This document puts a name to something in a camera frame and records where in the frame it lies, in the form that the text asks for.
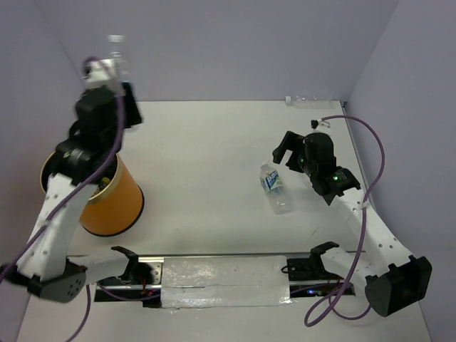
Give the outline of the clear unlabelled bottle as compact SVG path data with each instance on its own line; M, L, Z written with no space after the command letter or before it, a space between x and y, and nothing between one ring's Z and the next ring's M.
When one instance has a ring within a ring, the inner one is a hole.
M304 109L326 110L334 107L334 101L321 94L307 97L286 95L284 102L287 106Z

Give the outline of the clear bottle green label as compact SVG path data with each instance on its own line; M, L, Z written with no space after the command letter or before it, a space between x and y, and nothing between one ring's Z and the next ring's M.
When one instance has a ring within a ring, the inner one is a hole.
M260 167L259 180L275 214L287 214L293 211L291 195L275 167L263 162Z

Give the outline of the clear bottle blue label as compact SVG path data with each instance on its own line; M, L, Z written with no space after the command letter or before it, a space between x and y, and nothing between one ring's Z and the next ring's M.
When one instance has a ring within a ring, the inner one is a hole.
M126 96L126 86L130 85L130 76L128 73L127 63L123 56L123 44L125 37L123 35L108 35L110 43L110 61L111 61L111 79L113 88L121 96Z

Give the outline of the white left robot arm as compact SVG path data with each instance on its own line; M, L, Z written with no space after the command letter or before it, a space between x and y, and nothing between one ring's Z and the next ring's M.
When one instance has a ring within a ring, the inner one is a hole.
M102 254L70 256L74 232L99 237L131 228L145 205L143 191L119 156L124 130L141 123L127 82L85 90L77 119L41 171L45 200L26 246L1 267L1 279L58 303L72 301L84 286L116 277L131 284L139 258L124 247Z

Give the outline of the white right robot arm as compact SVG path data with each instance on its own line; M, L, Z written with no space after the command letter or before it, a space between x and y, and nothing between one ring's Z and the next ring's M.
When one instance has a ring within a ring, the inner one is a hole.
M286 166L306 174L315 193L362 241L368 260L357 263L350 282L362 291L371 308L387 317L422 300L431 263L424 256L414 256L364 200L360 182L337 164L331 137L321 132L302 136L288 131L272 153L274 163L279 164L286 152L291 153Z

